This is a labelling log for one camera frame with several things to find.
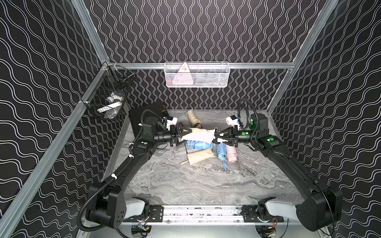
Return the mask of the beige umbrella with wooden handle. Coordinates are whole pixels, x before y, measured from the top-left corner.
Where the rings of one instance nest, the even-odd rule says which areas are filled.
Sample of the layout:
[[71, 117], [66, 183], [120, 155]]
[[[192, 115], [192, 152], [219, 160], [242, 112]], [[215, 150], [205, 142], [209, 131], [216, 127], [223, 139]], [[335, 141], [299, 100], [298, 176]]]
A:
[[219, 137], [215, 137], [213, 141], [214, 141], [214, 143], [220, 144], [220, 143], [224, 142], [224, 139], [223, 138], [219, 138]]

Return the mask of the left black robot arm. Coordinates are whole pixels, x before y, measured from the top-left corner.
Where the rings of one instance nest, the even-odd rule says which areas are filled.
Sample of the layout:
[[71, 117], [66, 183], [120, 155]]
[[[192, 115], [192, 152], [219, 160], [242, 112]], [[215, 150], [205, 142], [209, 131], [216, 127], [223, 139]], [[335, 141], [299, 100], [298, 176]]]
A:
[[139, 171], [149, 161], [158, 146], [178, 144], [192, 130], [181, 124], [167, 125], [167, 118], [145, 110], [138, 123], [139, 132], [129, 146], [128, 158], [104, 181], [93, 184], [88, 199], [77, 215], [77, 227], [92, 232], [104, 227], [117, 229], [127, 218], [124, 192]]

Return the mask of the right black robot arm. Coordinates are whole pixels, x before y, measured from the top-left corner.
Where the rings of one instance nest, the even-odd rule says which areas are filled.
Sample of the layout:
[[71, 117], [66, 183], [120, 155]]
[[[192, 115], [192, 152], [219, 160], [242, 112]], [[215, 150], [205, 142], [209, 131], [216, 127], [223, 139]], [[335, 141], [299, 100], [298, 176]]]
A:
[[343, 192], [325, 186], [294, 158], [280, 138], [271, 135], [268, 118], [254, 113], [247, 128], [238, 125], [216, 131], [214, 142], [238, 147], [240, 143], [259, 151], [272, 161], [295, 185], [304, 201], [300, 204], [276, 201], [274, 197], [258, 202], [255, 214], [260, 220], [283, 217], [299, 221], [307, 230], [317, 231], [341, 218]]

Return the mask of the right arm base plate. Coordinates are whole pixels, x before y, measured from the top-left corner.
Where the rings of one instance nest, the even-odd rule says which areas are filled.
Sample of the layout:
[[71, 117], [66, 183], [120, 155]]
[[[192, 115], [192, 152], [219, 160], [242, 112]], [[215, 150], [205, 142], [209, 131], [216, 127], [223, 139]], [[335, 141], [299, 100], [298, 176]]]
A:
[[284, 218], [270, 215], [261, 205], [244, 205], [240, 215], [245, 223], [283, 223]]

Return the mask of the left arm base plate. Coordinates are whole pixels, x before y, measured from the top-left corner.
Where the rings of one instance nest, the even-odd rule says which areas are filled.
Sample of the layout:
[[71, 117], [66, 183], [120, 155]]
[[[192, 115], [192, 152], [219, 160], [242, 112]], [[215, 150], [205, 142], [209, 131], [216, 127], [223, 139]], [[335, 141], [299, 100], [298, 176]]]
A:
[[154, 222], [161, 223], [163, 221], [164, 207], [161, 205], [150, 205], [145, 208], [141, 215], [127, 218], [127, 222], [145, 223]]

